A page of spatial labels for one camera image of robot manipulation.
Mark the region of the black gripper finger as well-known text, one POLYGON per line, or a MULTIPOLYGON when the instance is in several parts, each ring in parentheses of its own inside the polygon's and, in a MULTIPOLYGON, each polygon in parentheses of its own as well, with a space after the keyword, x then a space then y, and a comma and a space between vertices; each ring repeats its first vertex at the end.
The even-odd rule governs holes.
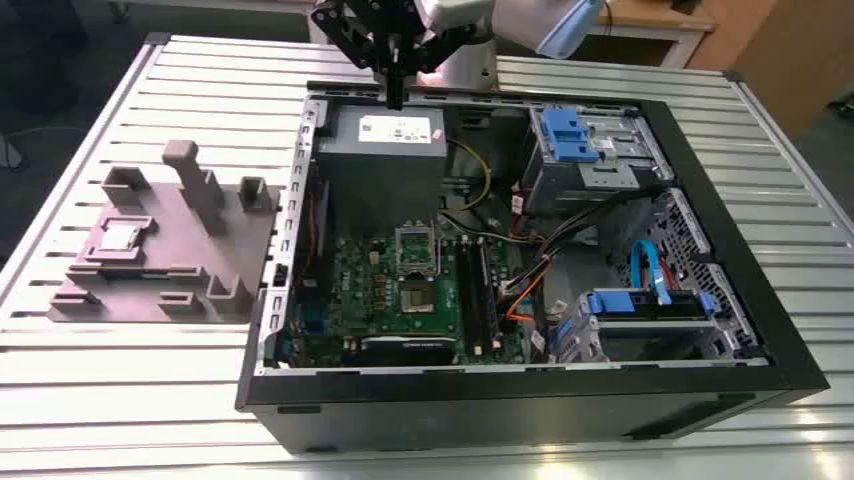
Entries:
POLYGON ((385 1, 316 1, 309 18, 350 63, 372 71, 385 88, 385 107, 393 109, 389 12, 385 1))
POLYGON ((419 73, 433 73, 475 35, 475 25, 451 28, 420 45, 407 46, 393 62, 393 108, 401 109, 407 85, 419 73))

